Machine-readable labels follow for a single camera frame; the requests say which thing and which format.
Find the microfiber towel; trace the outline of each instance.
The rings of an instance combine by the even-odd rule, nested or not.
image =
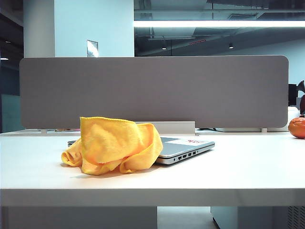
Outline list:
[[[62,161],[83,173],[100,175],[120,166],[121,173],[148,169],[163,146],[153,124],[123,119],[81,117],[81,138],[62,153]]]

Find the desk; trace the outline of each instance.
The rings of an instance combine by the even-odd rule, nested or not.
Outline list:
[[[305,205],[305,140],[287,132],[195,136],[215,141],[214,149],[169,167],[101,176],[61,163],[77,138],[0,135],[2,206]]]

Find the ceiling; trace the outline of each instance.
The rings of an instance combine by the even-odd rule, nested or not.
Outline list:
[[[1,61],[1,66],[16,70],[23,58],[22,10],[22,0],[0,2],[0,55],[9,59]]]
[[[0,54],[9,58],[2,66],[18,69],[23,58],[22,18],[22,0],[0,1]],[[305,20],[305,0],[134,0],[134,19]],[[304,29],[289,28],[134,29],[135,56],[215,55],[226,52],[230,42],[244,49],[304,37]]]

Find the silver laptop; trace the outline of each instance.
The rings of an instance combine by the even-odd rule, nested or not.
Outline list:
[[[215,146],[215,142],[194,139],[179,139],[161,137],[163,150],[158,156],[156,163],[171,165],[179,161],[201,154]]]

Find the gray desk divider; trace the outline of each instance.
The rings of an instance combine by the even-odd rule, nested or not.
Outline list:
[[[284,56],[26,58],[21,123],[78,128],[80,116],[195,121],[196,127],[287,123]]]

